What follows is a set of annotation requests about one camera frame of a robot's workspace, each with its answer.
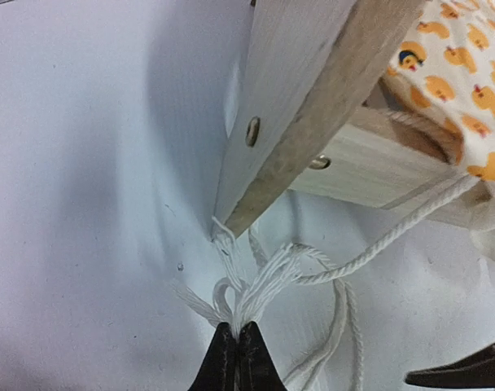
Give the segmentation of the duck print mattress cushion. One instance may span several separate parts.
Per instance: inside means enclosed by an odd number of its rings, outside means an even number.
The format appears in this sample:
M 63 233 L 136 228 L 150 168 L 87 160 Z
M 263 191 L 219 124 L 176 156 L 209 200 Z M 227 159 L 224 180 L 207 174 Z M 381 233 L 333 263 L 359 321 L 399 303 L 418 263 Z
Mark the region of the duck print mattress cushion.
M 326 338 L 286 376 L 310 389 L 345 331 L 354 348 L 352 387 L 363 379 L 357 302 L 346 277 L 427 217 L 471 231 L 495 261 L 495 1 L 420 1 L 423 5 L 383 75 L 326 148 L 287 188 L 329 196 L 404 217 L 351 261 L 339 265 L 305 244 L 265 253 L 254 224 L 241 235 L 214 216 L 214 242 L 225 276 L 206 302 L 177 294 L 216 331 L 257 325 L 291 284 L 331 283 L 334 316 Z

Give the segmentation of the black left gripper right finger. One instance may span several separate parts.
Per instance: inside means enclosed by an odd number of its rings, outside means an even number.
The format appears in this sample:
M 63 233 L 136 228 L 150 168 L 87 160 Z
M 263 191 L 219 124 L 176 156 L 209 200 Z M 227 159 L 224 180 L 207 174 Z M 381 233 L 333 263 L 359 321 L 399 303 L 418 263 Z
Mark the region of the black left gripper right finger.
M 246 324 L 239 333 L 237 347 L 239 390 L 286 391 L 256 322 Z

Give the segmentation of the wooden striped pet bed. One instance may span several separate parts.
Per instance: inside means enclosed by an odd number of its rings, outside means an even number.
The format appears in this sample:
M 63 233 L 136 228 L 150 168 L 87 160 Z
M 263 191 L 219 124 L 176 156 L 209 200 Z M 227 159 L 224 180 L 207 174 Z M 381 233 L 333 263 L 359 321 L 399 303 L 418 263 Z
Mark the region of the wooden striped pet bed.
M 239 109 L 215 216 L 241 235 L 320 155 L 383 75 L 420 1 L 251 1 Z

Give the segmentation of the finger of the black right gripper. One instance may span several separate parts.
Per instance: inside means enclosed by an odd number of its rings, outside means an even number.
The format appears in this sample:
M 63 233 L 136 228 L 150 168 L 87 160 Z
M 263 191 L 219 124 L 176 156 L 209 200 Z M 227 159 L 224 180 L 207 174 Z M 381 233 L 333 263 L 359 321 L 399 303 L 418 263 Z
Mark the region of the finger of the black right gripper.
M 441 367 L 410 371 L 405 383 L 434 389 L 495 389 L 495 343 Z

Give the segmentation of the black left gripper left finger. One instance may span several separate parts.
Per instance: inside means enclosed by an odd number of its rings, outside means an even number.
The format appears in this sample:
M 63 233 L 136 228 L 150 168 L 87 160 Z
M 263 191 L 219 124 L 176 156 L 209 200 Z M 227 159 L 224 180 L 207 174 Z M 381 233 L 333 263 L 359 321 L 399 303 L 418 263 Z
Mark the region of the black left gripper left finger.
M 189 391 L 233 391 L 236 348 L 230 325 L 219 323 Z

